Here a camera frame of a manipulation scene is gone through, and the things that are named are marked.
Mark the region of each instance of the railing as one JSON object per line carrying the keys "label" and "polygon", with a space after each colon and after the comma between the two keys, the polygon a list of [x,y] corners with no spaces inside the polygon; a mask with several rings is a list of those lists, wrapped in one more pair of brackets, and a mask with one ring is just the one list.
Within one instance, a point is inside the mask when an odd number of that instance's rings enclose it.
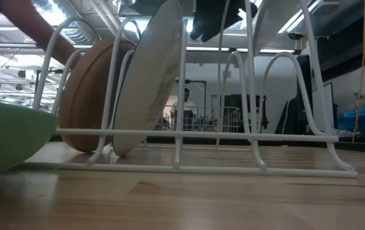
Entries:
{"label": "railing", "polygon": [[[206,109],[211,111],[218,111],[218,107],[193,106],[187,107],[187,111],[183,116],[183,130],[192,132],[217,132],[218,119],[215,113],[210,116],[204,116]],[[176,111],[176,106],[167,105],[165,111]],[[223,132],[238,132],[240,125],[240,109],[236,107],[224,107],[227,115],[222,119]],[[158,120],[154,130],[176,131],[176,118],[171,113],[164,113]]]}

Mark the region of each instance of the ceiling light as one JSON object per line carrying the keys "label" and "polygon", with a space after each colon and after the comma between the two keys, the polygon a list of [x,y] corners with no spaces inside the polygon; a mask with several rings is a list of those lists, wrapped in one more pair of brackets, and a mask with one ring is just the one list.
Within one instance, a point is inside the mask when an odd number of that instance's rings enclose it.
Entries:
{"label": "ceiling light", "polygon": [[38,48],[36,44],[29,43],[0,43],[0,48]]}
{"label": "ceiling light", "polygon": [[[238,48],[236,49],[238,52],[247,52],[247,49]],[[293,54],[295,50],[286,50],[286,49],[262,49],[260,53],[264,54],[278,54],[280,52],[289,52]]]}
{"label": "ceiling light", "polygon": [[247,36],[247,33],[224,33],[224,36]]}
{"label": "ceiling light", "polygon": [[[146,29],[146,27],[148,26],[148,23],[150,22],[149,19],[135,19],[138,25],[139,30],[143,33]],[[193,19],[188,19],[188,24],[187,24],[187,32],[190,33],[192,32],[194,26],[193,26]],[[124,29],[128,30],[128,31],[132,31],[134,33],[137,32],[137,28],[134,25],[134,23],[127,23],[127,25],[125,25]]]}
{"label": "ceiling light", "polygon": [[[35,96],[34,93],[0,93],[0,96]],[[42,96],[56,96],[52,93],[44,93]]]}
{"label": "ceiling light", "polygon": [[[316,0],[311,6],[309,6],[309,12],[311,12],[321,0]],[[296,26],[298,26],[304,19],[304,15],[302,14],[302,10],[300,9],[279,31],[279,33],[283,33],[285,31],[290,32]]]}
{"label": "ceiling light", "polygon": [[15,31],[18,30],[17,27],[14,26],[0,26],[0,31]]}
{"label": "ceiling light", "polygon": [[[218,51],[218,47],[187,47],[187,51]],[[222,48],[223,52],[229,51],[229,48]]]}
{"label": "ceiling light", "polygon": [[76,49],[91,49],[92,47],[92,45],[74,45]]}

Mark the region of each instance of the wall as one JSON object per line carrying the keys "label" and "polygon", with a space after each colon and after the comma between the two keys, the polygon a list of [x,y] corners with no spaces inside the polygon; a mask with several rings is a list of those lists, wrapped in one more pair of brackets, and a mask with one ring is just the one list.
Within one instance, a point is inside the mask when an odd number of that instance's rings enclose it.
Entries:
{"label": "wall", "polygon": [[[267,56],[255,58],[256,94],[261,93],[261,80],[271,58],[272,57]],[[231,77],[227,80],[226,94],[240,94],[241,83],[239,69],[231,65],[230,71]],[[204,64],[203,66],[199,66],[188,64],[186,79],[207,81],[206,105],[210,106],[211,95],[217,94],[217,65]],[[187,84],[186,87],[190,90],[190,100],[197,106],[204,106],[203,91],[193,83]],[[295,97],[297,93],[296,76],[290,60],[279,58],[276,61],[270,71],[266,89],[266,113],[270,123],[267,130],[264,130],[263,132],[273,134],[276,130],[285,103]],[[175,84],[168,105],[172,105],[173,102],[176,101],[177,94],[178,86]]]}
{"label": "wall", "polygon": [[[324,84],[328,84],[330,82],[333,83],[334,103],[338,105],[338,114],[354,108],[354,93],[357,93],[359,91],[361,71],[362,68],[359,68],[350,73],[340,75],[335,79],[324,82]],[[365,76],[362,93],[365,94]]]}

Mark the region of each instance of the dish rack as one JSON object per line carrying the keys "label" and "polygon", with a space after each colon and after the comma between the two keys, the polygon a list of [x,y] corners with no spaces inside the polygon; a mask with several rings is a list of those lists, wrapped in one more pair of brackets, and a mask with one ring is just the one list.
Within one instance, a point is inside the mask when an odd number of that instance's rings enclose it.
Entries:
{"label": "dish rack", "polygon": [[[280,135],[280,134],[259,134],[258,130],[260,130],[260,124],[262,119],[262,114],[259,114],[259,117],[256,113],[256,95],[255,95],[255,76],[254,76],[254,41],[253,41],[253,28],[252,26],[247,26],[247,48],[248,48],[248,55],[249,55],[249,76],[248,79],[245,79],[244,75],[244,62],[238,52],[232,52],[227,60],[226,67],[224,73],[227,73],[229,70],[230,65],[232,62],[236,61],[239,66],[240,70],[240,81],[241,81],[241,95],[242,95],[242,107],[244,108],[243,113],[243,119],[244,119],[244,126],[245,126],[245,133],[227,133],[222,131],[222,123],[217,123],[217,132],[192,132],[192,131],[183,131],[183,100],[178,100],[178,109],[177,109],[177,122],[176,122],[176,131],[164,131],[164,130],[113,130],[113,124],[109,124],[110,117],[109,117],[109,109],[111,105],[111,97],[108,95],[111,95],[112,93],[112,85],[114,82],[114,73],[116,71],[116,60],[117,60],[117,54],[118,54],[118,47],[120,44],[120,38],[122,35],[122,32],[124,30],[124,27],[128,23],[133,23],[137,28],[138,25],[134,19],[125,19],[120,28],[118,29],[117,36],[114,41],[114,47],[113,47],[113,54],[111,58],[111,69],[109,72],[109,80],[107,83],[107,91],[106,91],[106,97],[104,102],[104,113],[102,116],[102,126],[101,129],[62,129],[58,128],[56,130],[56,134],[72,134],[72,135],[99,135],[100,136],[100,142],[98,144],[98,148],[96,152],[88,159],[87,164],[71,164],[71,163],[64,163],[64,164],[57,164],[57,163],[24,163],[24,166],[26,167],[35,167],[35,168],[43,168],[43,169],[74,169],[74,170],[93,170],[93,171],[137,171],[137,172],[155,172],[155,173],[219,173],[219,174],[277,174],[277,175],[287,175],[287,176],[326,176],[326,177],[341,177],[341,178],[356,178],[357,172],[355,171],[355,168],[351,165],[348,165],[347,163],[343,162],[336,153],[336,149],[334,147],[334,143],[338,142],[338,138],[331,136],[330,134],[330,125],[328,117],[326,117],[324,114],[327,114],[325,112],[326,106],[325,106],[325,100],[324,100],[324,94],[323,94],[323,80],[322,75],[320,71],[320,65],[318,62],[318,54],[317,54],[317,47],[314,41],[314,34],[312,29],[312,23],[310,14],[307,8],[306,0],[300,0],[300,5],[302,8],[302,13],[304,14],[304,18],[306,20],[306,26],[307,26],[307,37],[310,44],[311,49],[311,61],[313,65],[313,71],[316,76],[316,85],[318,94],[321,100],[321,107],[323,111],[323,120],[325,123],[325,132],[319,131],[319,129],[316,128],[313,115],[311,112],[311,107],[309,104],[309,100],[307,97],[307,91],[306,86],[303,79],[302,70],[300,68],[300,65],[296,58],[288,53],[288,52],[282,52],[277,54],[272,58],[270,63],[267,66],[266,72],[263,76],[262,80],[262,94],[260,95],[260,105],[262,106],[262,100],[263,95],[265,94],[265,86],[266,86],[266,80],[268,77],[268,73],[274,62],[280,58],[280,57],[286,57],[289,58],[295,67],[295,70],[297,72],[297,77],[299,80],[302,98],[304,107],[306,108],[306,115],[307,120],[309,123],[309,126],[311,127],[311,130],[315,135]],[[250,1],[245,0],[245,7],[247,12],[251,12],[251,6]],[[247,25],[252,25],[252,17],[251,13],[247,14]],[[54,46],[56,44],[56,40],[60,34],[60,32],[63,30],[63,28],[69,26],[74,21],[81,21],[85,23],[87,26],[89,26],[92,31],[97,35],[99,38],[98,33],[95,31],[95,29],[87,23],[82,18],[69,18],[66,19],[61,25],[59,25],[52,38],[50,39],[49,46],[47,47],[42,74],[40,76],[40,79],[38,81],[38,90],[35,95],[34,103],[33,103],[33,109],[39,109],[40,101],[42,98],[42,93],[45,85],[45,80],[47,76],[47,70],[49,68],[50,59],[52,55],[52,51],[54,49]],[[183,98],[184,89],[185,89],[185,58],[186,58],[186,47],[187,47],[187,20],[185,19],[183,21],[183,31],[182,31],[182,45],[181,45],[181,57],[180,57],[180,74],[179,74],[179,81],[178,81],[178,98]],[[139,37],[141,37],[141,32],[139,29],[137,29],[137,32],[139,34]],[[72,65],[74,59],[76,56],[78,56],[80,53],[85,52],[86,50],[81,49],[75,51],[71,57],[69,58],[64,72],[63,76],[61,78],[61,82],[59,83],[59,90],[56,96],[56,101],[54,102],[54,106],[52,109],[53,114],[57,114],[57,109],[59,105],[59,101],[61,98],[62,90],[64,88],[64,84],[66,82],[67,75],[69,73],[69,68]],[[128,59],[130,58],[131,54],[133,53],[133,50],[129,51],[123,60],[123,64],[121,66],[120,71],[120,79],[119,79],[119,86],[121,85],[121,82],[124,79],[125,76],[125,68],[126,63]],[[223,83],[222,83],[222,90],[221,92],[218,92],[218,98],[222,98],[221,107],[224,107],[224,94],[225,94],[225,87],[226,87],[226,78],[227,76],[223,76]],[[219,86],[221,85],[220,77],[218,77],[218,90]],[[249,129],[249,116],[247,112],[247,88],[249,88],[249,94],[250,94],[250,105],[251,105],[251,120],[252,121],[259,121],[259,122],[252,122],[251,123],[251,129]],[[119,90],[117,90],[117,95],[115,98],[115,104],[118,99]],[[223,110],[221,110],[219,114],[219,120],[222,120],[224,117]],[[174,160],[173,165],[110,165],[110,164],[95,164],[96,160],[101,156],[102,149],[104,147],[104,141],[106,136],[110,135],[147,135],[147,136],[157,136],[157,137],[174,137],[175,138],[175,152],[174,152]],[[182,156],[182,149],[183,149],[183,137],[202,137],[202,138],[213,138],[217,140],[217,144],[215,147],[211,148],[215,151],[218,151],[219,148],[219,140],[221,138],[227,138],[227,139],[246,139],[251,143],[251,147],[249,151],[253,153],[253,156],[258,164],[258,167],[252,168],[243,168],[243,167],[201,167],[201,166],[184,166],[180,163],[180,158]],[[312,141],[312,142],[326,142],[327,144],[327,151],[329,155],[331,156],[332,160],[336,163],[336,165],[341,169],[339,171],[337,170],[319,170],[319,169],[280,169],[280,168],[273,168],[269,167],[261,158],[260,156],[260,150],[258,146],[259,140],[269,140],[269,141]]]}

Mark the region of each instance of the person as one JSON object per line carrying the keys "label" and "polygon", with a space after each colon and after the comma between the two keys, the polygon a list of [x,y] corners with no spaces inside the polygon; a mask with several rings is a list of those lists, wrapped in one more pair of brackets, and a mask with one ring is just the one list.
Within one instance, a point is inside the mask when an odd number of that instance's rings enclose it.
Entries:
{"label": "person", "polygon": [[[177,116],[178,101],[172,105],[171,118]],[[189,89],[185,88],[184,102],[183,102],[183,129],[192,130],[193,120],[197,117],[198,110],[195,105],[189,101]]]}
{"label": "person", "polygon": [[[0,0],[0,13],[3,13],[11,23],[32,38],[40,48],[47,49],[54,29],[37,12],[31,0]],[[65,65],[74,51],[73,45],[60,36],[52,57]],[[73,66],[75,66],[78,59],[79,57],[74,61]]]}

